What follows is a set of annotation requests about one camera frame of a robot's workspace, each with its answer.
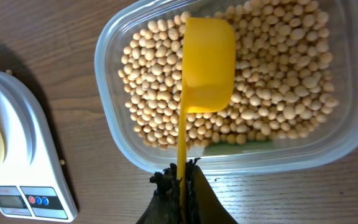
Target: blue button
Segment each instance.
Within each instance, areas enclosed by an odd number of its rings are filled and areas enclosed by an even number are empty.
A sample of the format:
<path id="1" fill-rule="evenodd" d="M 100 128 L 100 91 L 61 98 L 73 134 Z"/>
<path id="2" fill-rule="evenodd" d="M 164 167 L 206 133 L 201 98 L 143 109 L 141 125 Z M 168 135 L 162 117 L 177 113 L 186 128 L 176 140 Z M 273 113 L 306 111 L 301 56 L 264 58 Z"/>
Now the blue button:
<path id="1" fill-rule="evenodd" d="M 37 205 L 40 205 L 42 203 L 42 200 L 41 200 L 40 197 L 36 196 L 35 197 L 35 202 L 36 202 Z"/>
<path id="2" fill-rule="evenodd" d="M 42 203 L 43 203 L 44 205 L 48 205 L 48 204 L 49 204 L 49 200 L 48 200 L 46 197 L 43 197 L 43 198 L 42 198 Z"/>

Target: white digital scale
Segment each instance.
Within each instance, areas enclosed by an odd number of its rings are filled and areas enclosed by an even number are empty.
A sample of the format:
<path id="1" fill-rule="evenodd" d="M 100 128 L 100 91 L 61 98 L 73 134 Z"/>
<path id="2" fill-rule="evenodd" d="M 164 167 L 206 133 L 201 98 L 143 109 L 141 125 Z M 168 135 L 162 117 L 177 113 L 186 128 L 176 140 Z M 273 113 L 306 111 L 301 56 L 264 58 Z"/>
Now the white digital scale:
<path id="1" fill-rule="evenodd" d="M 30 90 L 0 72 L 0 211 L 6 217 L 71 222 L 77 216 L 45 114 Z"/>

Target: yellow spoon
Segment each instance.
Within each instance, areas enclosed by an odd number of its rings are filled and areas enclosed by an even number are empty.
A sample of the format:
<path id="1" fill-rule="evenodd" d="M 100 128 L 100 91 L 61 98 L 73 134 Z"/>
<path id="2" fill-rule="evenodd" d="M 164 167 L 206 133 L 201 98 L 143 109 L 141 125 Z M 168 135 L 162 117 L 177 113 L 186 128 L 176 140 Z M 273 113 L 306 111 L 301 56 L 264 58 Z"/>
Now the yellow spoon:
<path id="1" fill-rule="evenodd" d="M 183 44 L 182 92 L 178 133 L 180 206 L 185 215 L 186 117 L 212 113 L 229 104 L 236 69 L 236 38 L 232 27 L 219 19 L 188 18 Z"/>

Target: clear plastic tray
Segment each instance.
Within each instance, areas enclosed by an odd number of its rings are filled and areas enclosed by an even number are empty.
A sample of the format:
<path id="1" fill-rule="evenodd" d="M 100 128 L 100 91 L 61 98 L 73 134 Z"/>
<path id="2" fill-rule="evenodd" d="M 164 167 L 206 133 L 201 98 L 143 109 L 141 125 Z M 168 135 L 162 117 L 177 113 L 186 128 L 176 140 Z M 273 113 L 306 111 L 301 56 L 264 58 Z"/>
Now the clear plastic tray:
<path id="1" fill-rule="evenodd" d="M 162 170 L 176 162 L 177 152 L 147 147 L 133 131 L 135 123 L 124 106 L 130 96 L 117 74 L 122 68 L 123 48 L 133 33 L 147 27 L 149 20 L 171 19 L 183 11 L 203 17 L 242 3 L 244 0 L 142 0 L 118 12 L 104 27 L 96 46 L 96 79 L 111 134 L 136 166 L 149 172 Z M 334 54 L 331 68 L 335 95 L 341 102 L 329 122 L 304 139 L 190 150 L 188 158 L 203 158 L 198 164 L 205 174 L 259 174 L 315 167 L 339 159 L 358 146 L 358 0 L 320 1 L 320 5 L 330 14 L 329 41 Z"/>

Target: wood grain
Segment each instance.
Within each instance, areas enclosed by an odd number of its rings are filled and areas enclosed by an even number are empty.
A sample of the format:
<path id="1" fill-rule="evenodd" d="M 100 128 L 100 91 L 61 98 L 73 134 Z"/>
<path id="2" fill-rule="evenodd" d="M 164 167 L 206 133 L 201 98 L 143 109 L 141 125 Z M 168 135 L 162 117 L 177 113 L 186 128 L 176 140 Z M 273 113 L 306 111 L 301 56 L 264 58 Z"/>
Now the wood grain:
<path id="1" fill-rule="evenodd" d="M 14 70 L 41 102 L 79 204 L 75 223 L 135 223 L 150 174 L 118 150 L 93 70 L 98 35 L 134 0 L 0 1 L 0 70 Z M 239 223 L 358 223 L 358 149 L 330 165 L 209 181 Z M 0 223 L 50 223 L 5 218 Z"/>

